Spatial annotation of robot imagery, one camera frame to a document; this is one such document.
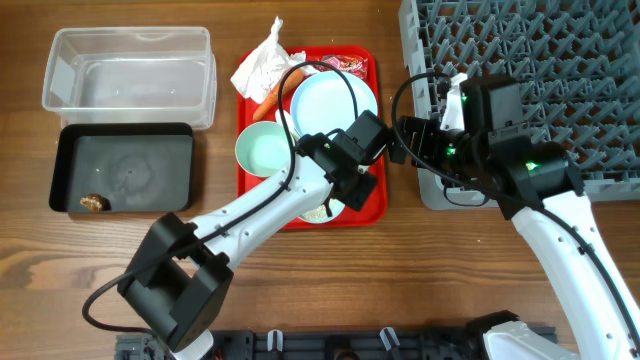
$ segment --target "blue plate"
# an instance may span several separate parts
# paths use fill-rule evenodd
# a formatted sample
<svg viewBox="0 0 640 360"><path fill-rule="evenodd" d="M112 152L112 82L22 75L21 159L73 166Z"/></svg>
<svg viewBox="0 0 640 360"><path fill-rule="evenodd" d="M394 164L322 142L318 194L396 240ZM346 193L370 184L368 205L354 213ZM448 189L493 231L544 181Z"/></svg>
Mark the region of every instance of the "blue plate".
<svg viewBox="0 0 640 360"><path fill-rule="evenodd" d="M358 114L370 110L378 115L378 103L369 86L354 75L343 74L356 95ZM333 71L313 75L298 86L291 100L291 116L300 136L347 130L356 120L349 89Z"/></svg>

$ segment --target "red snack wrapper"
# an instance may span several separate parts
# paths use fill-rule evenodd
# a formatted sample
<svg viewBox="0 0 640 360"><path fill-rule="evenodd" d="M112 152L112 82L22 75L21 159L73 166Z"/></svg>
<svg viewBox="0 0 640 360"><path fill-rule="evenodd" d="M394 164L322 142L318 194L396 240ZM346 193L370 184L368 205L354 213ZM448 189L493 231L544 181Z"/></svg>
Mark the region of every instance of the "red snack wrapper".
<svg viewBox="0 0 640 360"><path fill-rule="evenodd" d="M335 66L338 70L348 72L365 80L369 72L369 60L357 55L327 55L322 58L309 56L307 60L322 61ZM330 69L323 66L315 66L319 71Z"/></svg>

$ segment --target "red tray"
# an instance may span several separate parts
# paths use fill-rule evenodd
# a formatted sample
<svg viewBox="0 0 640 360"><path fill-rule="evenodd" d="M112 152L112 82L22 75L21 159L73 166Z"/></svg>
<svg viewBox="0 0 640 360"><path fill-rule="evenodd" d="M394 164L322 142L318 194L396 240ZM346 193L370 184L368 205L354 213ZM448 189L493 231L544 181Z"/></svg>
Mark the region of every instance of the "red tray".
<svg viewBox="0 0 640 360"><path fill-rule="evenodd" d="M370 52L359 46L292 47L287 49L287 52L289 54L294 54L301 51L305 51L307 53L307 57L317 57L324 55L358 55L363 58L369 59L369 71L367 74L367 78L364 79L364 81L373 91L373 94L378 101L378 112L380 112L376 62ZM242 61L244 61L247 56L249 56L249 53L242 57L240 63L242 63ZM289 111L290 109L291 98L293 97L294 92L295 91L291 91L285 96L284 107L287 111ZM238 94L237 136L240 135L242 130L253 123L252 117L257 107L258 104L256 104L253 100L245 99L242 97L242 95ZM265 116L265 120L275 121L276 109L277 106L274 106L271 112L267 114L267 116ZM263 179L261 178L247 174L244 170L242 170L240 165L237 165L236 169L236 172L238 174L236 192L238 196L241 196L247 191L253 189L263 181ZM309 224L300 219L294 219L289 224L287 224L284 229L366 226L380 220L380 218L382 218L382 216L384 216L384 213L387 211L387 207L389 207L389 199L387 197L387 175L385 171L384 159L381 157L378 162L376 162L369 168L369 172L378 178L378 185L374 189L373 193L371 194L361 211L357 212L347 207L337 218L325 224Z"/></svg>

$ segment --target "dish rack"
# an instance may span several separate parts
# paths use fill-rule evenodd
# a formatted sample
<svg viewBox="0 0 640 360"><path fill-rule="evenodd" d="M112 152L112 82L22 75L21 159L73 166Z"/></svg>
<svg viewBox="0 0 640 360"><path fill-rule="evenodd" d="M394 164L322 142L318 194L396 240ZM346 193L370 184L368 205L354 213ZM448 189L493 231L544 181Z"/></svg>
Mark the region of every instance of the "dish rack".
<svg viewBox="0 0 640 360"><path fill-rule="evenodd" d="M404 62L411 76L514 77L532 141L562 144L592 201L640 199L639 12L640 0L403 0ZM416 116L440 112L433 80L412 90ZM418 176L428 207L461 208L444 198L439 177ZM448 195L484 198L464 188Z"/></svg>

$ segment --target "wood grain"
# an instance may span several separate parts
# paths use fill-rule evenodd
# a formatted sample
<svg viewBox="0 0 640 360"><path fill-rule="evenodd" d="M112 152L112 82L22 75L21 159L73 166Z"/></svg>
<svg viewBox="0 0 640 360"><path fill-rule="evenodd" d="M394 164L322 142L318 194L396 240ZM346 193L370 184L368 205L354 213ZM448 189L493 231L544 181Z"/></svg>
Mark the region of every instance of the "wood grain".
<svg viewBox="0 0 640 360"><path fill-rule="evenodd" d="M235 90L240 57L284 19L284 46L358 44L379 67L382 114L407 78L399 1L0 1L0 358L112 359L114 334L80 316L85 298L120 274L158 214L67 216L47 201L55 114L41 107L51 41L65 27L205 26L218 65L213 127L197 136L196 201L187 220L235 194ZM401 110L411 113L409 97ZM415 169L390 165L390 204L376 225L278 233L237 271L214 329L416 329L509 309L558 328L575 349L542 268L497 210L436 212L419 199ZM640 204L595 205L607 245L640 294ZM114 292L93 313L141 320Z"/></svg>

